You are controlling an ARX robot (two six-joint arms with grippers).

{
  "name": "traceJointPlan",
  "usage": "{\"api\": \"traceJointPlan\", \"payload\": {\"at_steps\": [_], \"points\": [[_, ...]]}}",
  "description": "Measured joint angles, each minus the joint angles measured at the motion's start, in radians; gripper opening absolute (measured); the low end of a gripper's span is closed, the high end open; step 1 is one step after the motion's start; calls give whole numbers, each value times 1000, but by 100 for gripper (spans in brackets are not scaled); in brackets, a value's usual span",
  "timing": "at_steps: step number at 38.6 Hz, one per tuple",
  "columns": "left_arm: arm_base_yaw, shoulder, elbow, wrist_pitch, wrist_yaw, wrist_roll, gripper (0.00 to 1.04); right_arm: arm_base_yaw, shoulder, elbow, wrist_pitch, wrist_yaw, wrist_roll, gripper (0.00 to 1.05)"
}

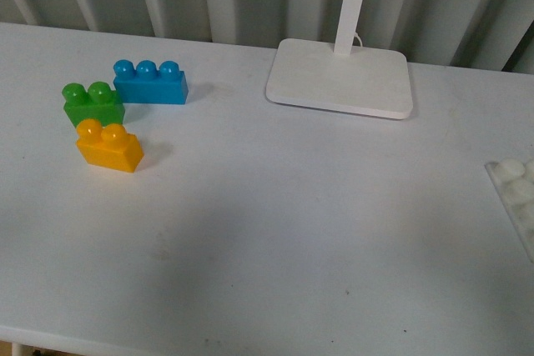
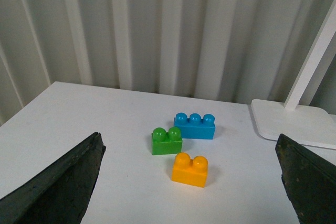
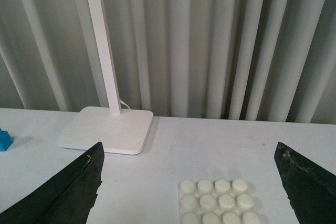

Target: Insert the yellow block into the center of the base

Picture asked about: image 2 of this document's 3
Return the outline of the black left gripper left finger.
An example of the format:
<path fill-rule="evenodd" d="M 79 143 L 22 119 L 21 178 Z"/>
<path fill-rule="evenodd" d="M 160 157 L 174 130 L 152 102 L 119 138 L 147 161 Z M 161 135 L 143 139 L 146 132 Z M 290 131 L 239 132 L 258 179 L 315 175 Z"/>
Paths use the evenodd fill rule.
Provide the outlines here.
<path fill-rule="evenodd" d="M 1 223 L 81 223 L 106 151 L 95 132 L 1 199 Z"/>

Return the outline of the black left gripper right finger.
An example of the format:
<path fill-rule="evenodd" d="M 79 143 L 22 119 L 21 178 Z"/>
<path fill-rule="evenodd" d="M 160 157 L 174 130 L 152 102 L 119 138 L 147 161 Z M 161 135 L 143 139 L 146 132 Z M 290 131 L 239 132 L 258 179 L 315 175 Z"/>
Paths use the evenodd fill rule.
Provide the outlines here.
<path fill-rule="evenodd" d="M 282 183 L 300 223 L 335 223 L 335 165 L 280 134 Z"/>

